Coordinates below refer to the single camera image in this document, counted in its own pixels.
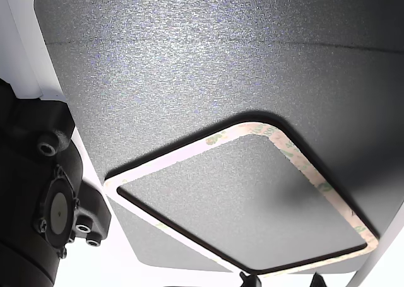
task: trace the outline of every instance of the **inner gray panel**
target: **inner gray panel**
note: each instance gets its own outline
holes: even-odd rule
[[[254,270],[364,243],[263,136],[241,137],[123,188]]]
[[[167,237],[164,232],[123,208],[115,201],[110,200],[110,203],[129,243],[136,253],[136,257],[142,263],[155,267],[172,267],[172,258],[175,257],[175,268],[229,272],[226,268],[174,238]]]
[[[380,235],[403,202],[404,0],[35,0],[35,11],[101,179],[260,110],[294,129]]]

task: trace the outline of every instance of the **screw hole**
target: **screw hole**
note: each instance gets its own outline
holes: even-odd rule
[[[87,240],[87,244],[90,246],[98,247],[100,244],[93,240]]]
[[[90,233],[91,229],[85,225],[79,224],[76,225],[76,229],[82,233]]]

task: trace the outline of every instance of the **screw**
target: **screw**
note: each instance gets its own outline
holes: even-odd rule
[[[58,253],[57,255],[59,256],[60,259],[65,259],[68,256],[68,250],[63,247]]]
[[[45,233],[47,228],[47,223],[45,219],[41,219],[38,222],[38,232],[39,233]]]

